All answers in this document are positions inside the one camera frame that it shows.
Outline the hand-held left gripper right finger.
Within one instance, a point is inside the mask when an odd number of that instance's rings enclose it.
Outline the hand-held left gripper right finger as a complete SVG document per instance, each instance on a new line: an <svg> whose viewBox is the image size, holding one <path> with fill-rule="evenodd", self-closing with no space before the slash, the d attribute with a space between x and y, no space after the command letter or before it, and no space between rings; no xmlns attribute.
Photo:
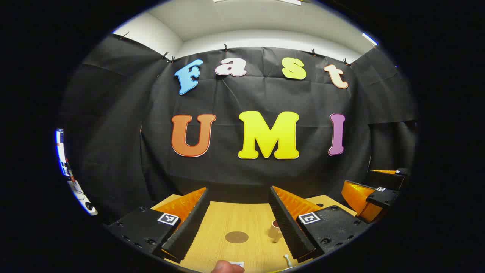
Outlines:
<svg viewBox="0 0 485 273"><path fill-rule="evenodd" d="M275 186L270 187L269 204L286 245L298 262L327 256L370 228L339 206L323 208Z"/></svg>

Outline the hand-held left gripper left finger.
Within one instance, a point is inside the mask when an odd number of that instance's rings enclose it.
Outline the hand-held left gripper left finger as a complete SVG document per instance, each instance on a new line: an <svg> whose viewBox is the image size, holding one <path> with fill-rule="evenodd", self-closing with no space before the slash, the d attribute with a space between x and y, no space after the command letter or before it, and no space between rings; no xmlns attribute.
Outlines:
<svg viewBox="0 0 485 273"><path fill-rule="evenodd" d="M140 206L105 227L141 252L180 263L192 246L209 205L208 188L201 188L154 209Z"/></svg>

